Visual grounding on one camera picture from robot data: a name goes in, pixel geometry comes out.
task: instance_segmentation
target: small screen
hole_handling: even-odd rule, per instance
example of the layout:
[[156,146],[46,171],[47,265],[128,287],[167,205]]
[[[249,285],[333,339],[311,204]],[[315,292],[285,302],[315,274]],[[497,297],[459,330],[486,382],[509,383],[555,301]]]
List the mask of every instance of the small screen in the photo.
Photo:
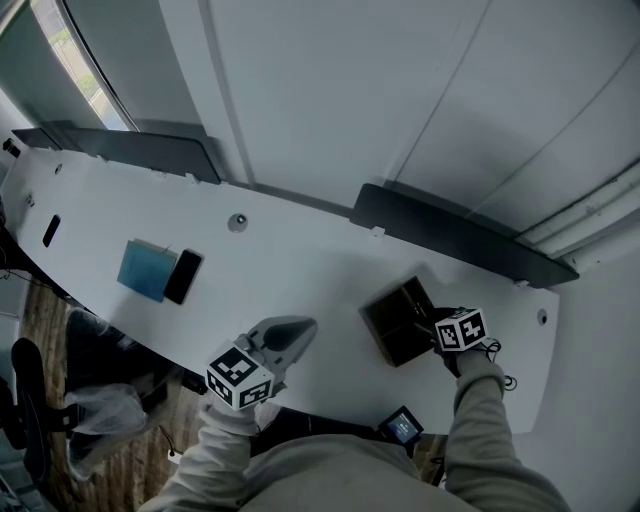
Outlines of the small screen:
[[401,444],[410,441],[419,433],[418,429],[413,426],[413,423],[409,421],[409,418],[404,413],[391,420],[388,425]]

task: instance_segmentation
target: white pipe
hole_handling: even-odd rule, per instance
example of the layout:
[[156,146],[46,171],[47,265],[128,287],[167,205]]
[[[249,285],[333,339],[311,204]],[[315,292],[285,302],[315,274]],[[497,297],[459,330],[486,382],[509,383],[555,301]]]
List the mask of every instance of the white pipe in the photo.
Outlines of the white pipe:
[[630,169],[620,174],[598,190],[574,203],[560,213],[554,215],[549,220],[538,224],[520,235],[516,241],[538,244],[575,224],[579,220],[592,215],[603,206],[612,202],[616,197],[640,184],[640,164],[636,164]]
[[565,256],[579,274],[640,249],[640,219]]
[[640,186],[627,190],[597,212],[536,245],[545,254],[556,254],[640,209]]

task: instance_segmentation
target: desk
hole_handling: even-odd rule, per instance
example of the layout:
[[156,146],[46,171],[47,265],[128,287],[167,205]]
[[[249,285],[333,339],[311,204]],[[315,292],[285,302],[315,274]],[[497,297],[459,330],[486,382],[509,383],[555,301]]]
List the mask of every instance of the desk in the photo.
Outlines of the desk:
[[[54,169],[62,164],[56,175]],[[31,195],[34,206],[25,198]],[[455,380],[433,352],[388,366],[358,309],[417,275],[436,306],[484,308],[503,344],[498,362],[518,379],[505,396],[514,432],[540,407],[559,298],[396,240],[347,219],[230,185],[195,184],[66,151],[30,149],[7,176],[7,227],[26,254],[91,311],[168,359],[203,373],[216,346],[276,315],[308,315],[319,332],[273,401],[375,425],[406,405],[426,432],[447,433]],[[229,217],[248,227],[231,233]],[[54,214],[60,227],[42,237]],[[205,259],[182,306],[151,301],[116,281],[128,240]],[[538,311],[548,321],[540,325]]]

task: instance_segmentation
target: window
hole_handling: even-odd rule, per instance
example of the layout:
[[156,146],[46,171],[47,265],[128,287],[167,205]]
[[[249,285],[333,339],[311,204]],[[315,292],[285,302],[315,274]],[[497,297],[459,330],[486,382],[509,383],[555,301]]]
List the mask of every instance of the window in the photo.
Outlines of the window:
[[56,57],[108,130],[128,130],[71,38],[55,0],[31,0],[31,9]]

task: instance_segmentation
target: gloved hand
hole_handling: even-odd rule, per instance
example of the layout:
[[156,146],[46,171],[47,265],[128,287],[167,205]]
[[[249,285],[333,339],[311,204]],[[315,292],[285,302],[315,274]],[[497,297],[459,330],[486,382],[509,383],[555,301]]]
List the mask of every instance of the gloved hand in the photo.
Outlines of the gloved hand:
[[[449,318],[456,312],[457,308],[435,308],[434,311],[434,323],[439,322],[440,320],[444,320],[445,318]],[[458,357],[457,352],[443,352],[442,346],[440,345],[440,341],[436,341],[436,346],[433,351],[442,357],[442,362],[444,366],[449,370],[456,379],[460,378],[460,371],[458,370],[458,365],[456,359]]]

